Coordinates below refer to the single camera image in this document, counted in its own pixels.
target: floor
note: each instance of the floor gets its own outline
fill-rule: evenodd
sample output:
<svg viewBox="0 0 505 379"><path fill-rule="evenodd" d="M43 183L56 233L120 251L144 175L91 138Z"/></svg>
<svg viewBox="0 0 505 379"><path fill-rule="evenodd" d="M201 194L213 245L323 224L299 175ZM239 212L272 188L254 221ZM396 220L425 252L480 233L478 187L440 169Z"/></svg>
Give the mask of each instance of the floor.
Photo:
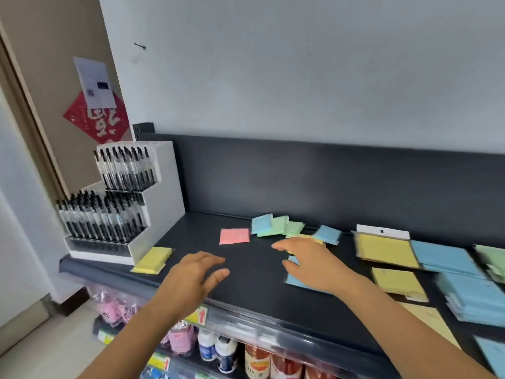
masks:
<svg viewBox="0 0 505 379"><path fill-rule="evenodd" d="M56 315L0 357L2 379L75 379L104 349L92 335L97 316L89 304Z"/></svg>

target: hand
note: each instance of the hand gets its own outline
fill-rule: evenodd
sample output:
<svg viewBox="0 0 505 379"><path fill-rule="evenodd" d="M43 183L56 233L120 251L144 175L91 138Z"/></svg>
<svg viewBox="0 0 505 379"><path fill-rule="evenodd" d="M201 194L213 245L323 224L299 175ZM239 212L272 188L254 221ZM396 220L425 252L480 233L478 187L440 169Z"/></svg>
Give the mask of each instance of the hand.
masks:
<svg viewBox="0 0 505 379"><path fill-rule="evenodd" d="M340 296L349 284L349 279L356 274L330 250L310 238L294 236L275 242L272 247L294 254L300 265L288 260L282 261L287 272L317 290Z"/></svg>
<svg viewBox="0 0 505 379"><path fill-rule="evenodd" d="M168 318L178 322L203 302L207 295L230 274L228 269L214 271L204 280L207 271L225 261L222 257L200 251L188 254L170 269L165 280L156 291L153 302Z"/></svg>

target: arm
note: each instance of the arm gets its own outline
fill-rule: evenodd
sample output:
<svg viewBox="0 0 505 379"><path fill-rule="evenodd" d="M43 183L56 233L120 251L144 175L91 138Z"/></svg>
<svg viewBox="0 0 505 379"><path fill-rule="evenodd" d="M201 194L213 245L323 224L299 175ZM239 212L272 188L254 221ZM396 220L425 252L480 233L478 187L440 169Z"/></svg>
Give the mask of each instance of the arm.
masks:
<svg viewBox="0 0 505 379"><path fill-rule="evenodd" d="M170 269L151 301L125 326L78 379L138 379L161 339L190 315L230 274L228 269L205 273L224 258L200 251L188 254Z"/></svg>
<svg viewBox="0 0 505 379"><path fill-rule="evenodd" d="M471 357L425 325L363 275L344 265L327 248L307 238L272 245L289 250L300 265L286 270L307 286L333 293L363 322L401 377L496 379Z"/></svg>

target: white bottle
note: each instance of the white bottle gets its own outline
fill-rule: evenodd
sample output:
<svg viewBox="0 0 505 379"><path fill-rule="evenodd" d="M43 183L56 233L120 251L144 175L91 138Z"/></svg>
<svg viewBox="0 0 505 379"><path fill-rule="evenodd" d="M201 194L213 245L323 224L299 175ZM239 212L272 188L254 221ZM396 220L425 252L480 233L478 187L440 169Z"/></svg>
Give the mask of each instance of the white bottle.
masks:
<svg viewBox="0 0 505 379"><path fill-rule="evenodd" d="M237 368L237 341L226 337L219 337L216 341L218 354L218 369L222 373L232 373Z"/></svg>
<svg viewBox="0 0 505 379"><path fill-rule="evenodd" d="M212 362L217 358L216 353L217 335L206 328L201 328L198 333L198 344L200 347L200 356L205 362Z"/></svg>

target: pen display stand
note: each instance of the pen display stand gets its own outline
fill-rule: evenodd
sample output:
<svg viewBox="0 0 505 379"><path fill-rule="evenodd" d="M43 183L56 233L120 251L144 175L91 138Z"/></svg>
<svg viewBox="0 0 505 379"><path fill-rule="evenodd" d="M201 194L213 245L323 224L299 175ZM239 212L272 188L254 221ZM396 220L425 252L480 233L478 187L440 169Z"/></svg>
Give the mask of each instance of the pen display stand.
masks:
<svg viewBox="0 0 505 379"><path fill-rule="evenodd" d="M141 195L138 201L145 228L128 243L96 241L72 236L66 237L65 242L73 258L135 265L185 213L179 174L172 142L113 142L98 146L97 151L102 149L105 151L113 146L141 146L148 150L155 183L143 191L128 192ZM94 191L99 196L104 195L106 191L113 191L106 189L104 181L83 190Z"/></svg>

